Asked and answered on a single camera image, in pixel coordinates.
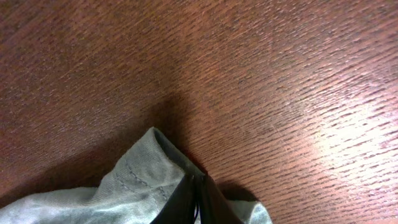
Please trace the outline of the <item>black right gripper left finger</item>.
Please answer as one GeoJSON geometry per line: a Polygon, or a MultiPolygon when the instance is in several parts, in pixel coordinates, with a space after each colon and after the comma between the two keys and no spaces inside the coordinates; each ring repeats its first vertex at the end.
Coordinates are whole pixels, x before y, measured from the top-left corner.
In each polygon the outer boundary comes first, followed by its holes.
{"type": "Polygon", "coordinates": [[[185,175],[150,224],[193,224],[196,206],[194,176],[185,175]]]}

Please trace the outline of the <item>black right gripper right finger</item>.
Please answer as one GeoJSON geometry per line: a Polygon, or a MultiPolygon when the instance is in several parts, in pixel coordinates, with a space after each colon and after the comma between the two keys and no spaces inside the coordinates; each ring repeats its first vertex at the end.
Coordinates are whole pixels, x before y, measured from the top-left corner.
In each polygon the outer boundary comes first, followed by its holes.
{"type": "Polygon", "coordinates": [[[201,224],[243,224],[209,175],[195,177],[201,224]]]}

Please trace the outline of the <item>light teal t-shirt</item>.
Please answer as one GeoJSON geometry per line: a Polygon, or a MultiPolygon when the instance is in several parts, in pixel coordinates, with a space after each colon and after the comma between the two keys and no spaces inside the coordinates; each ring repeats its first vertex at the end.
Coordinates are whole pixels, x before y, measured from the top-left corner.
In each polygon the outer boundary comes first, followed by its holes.
{"type": "MultiPolygon", "coordinates": [[[[150,128],[98,187],[32,194],[1,209],[2,223],[151,223],[185,175],[208,175],[150,128]]],[[[271,222],[261,202],[226,201],[243,223],[271,222]]]]}

